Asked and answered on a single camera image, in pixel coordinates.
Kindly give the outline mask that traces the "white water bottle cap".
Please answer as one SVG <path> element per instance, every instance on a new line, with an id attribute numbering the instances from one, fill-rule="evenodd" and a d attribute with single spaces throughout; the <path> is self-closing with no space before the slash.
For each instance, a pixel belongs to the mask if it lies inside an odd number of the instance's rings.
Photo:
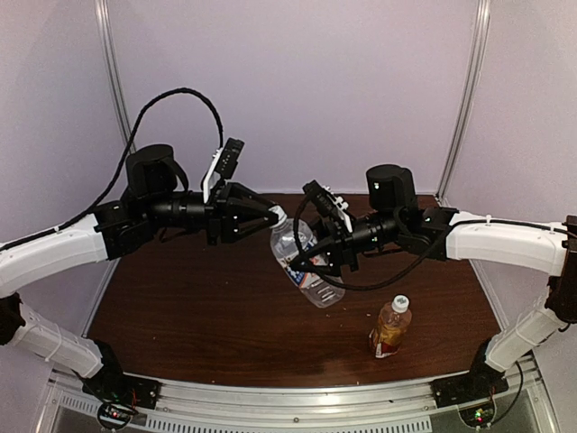
<path id="1" fill-rule="evenodd" d="M 269 211 L 277 217 L 277 225 L 283 224 L 288 218 L 285 210 L 280 205 L 270 207 Z"/>

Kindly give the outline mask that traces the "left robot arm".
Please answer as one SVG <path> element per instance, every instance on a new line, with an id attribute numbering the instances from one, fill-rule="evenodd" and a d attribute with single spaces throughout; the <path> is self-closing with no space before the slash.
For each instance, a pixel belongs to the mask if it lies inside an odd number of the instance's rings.
<path id="1" fill-rule="evenodd" d="M 1 247 L 1 342 L 61 364 L 111 401 L 129 393 L 128 378 L 103 343 L 77 336 L 25 305 L 18 291 L 84 264 L 112 261 L 137 251 L 169 228 L 206 233 L 209 244 L 231 244 L 279 221 L 273 202 L 233 182 L 243 142 L 216 152 L 199 192 L 167 144 L 128 156 L 128 185 L 120 199 L 99 205 L 65 228 L 52 228 Z"/>

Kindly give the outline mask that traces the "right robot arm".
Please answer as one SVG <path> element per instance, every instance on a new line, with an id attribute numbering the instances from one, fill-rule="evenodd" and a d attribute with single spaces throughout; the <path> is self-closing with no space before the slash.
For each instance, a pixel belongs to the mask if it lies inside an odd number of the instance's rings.
<path id="1" fill-rule="evenodd" d="M 575 216 L 546 224 L 476 216 L 451 207 L 420 208 L 411 171 L 393 164 L 368 169 L 366 180 L 372 211 L 360 218 L 353 217 L 341 198 L 316 181 L 304 186 L 306 195 L 298 210 L 307 204 L 316 207 L 319 240 L 308 249 L 298 248 L 289 263 L 291 269 L 330 280 L 344 266 L 356 271 L 358 255 L 382 253 L 384 246 L 394 244 L 414 254 L 415 261 L 365 290 L 388 287 L 426 259 L 504 263 L 548 276 L 545 299 L 481 348 L 463 377 L 468 397 L 482 397 L 522 355 L 554 332 L 575 324 Z"/>

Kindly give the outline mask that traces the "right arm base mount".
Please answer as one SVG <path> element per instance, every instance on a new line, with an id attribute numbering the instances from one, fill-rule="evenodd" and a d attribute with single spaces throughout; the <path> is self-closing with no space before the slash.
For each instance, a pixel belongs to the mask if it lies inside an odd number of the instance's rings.
<path id="1" fill-rule="evenodd" d="M 486 364 L 485 352 L 490 340 L 483 342 L 467 373 L 433 380 L 430 384 L 437 408 L 488 399 L 494 393 L 506 392 L 508 382 L 503 372 Z"/>

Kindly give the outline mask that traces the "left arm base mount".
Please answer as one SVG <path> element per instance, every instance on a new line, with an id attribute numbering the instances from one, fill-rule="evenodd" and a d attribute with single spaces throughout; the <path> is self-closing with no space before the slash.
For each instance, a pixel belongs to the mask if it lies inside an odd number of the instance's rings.
<path id="1" fill-rule="evenodd" d="M 102 355 L 103 366 L 93 377 L 80 378 L 83 391 L 102 401 L 154 410 L 160 383 L 125 373 L 112 347 L 99 340 L 95 340 L 95 343 Z"/>

